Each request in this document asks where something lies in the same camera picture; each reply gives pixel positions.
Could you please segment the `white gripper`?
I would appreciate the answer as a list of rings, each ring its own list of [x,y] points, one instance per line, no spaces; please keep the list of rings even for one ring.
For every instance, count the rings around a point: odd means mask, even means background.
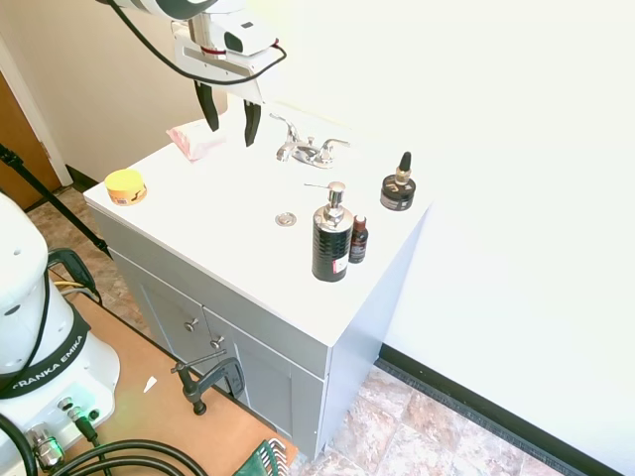
[[[227,93],[244,99],[244,141],[247,147],[254,144],[257,136],[264,94],[259,78],[252,76],[265,67],[265,53],[244,57],[236,53],[216,55],[206,53],[190,36],[189,28],[180,22],[173,23],[175,64],[185,72],[216,82],[245,79],[236,85],[220,85]],[[194,89],[204,119],[211,131],[219,129],[219,117],[214,103],[212,88],[195,81]]]

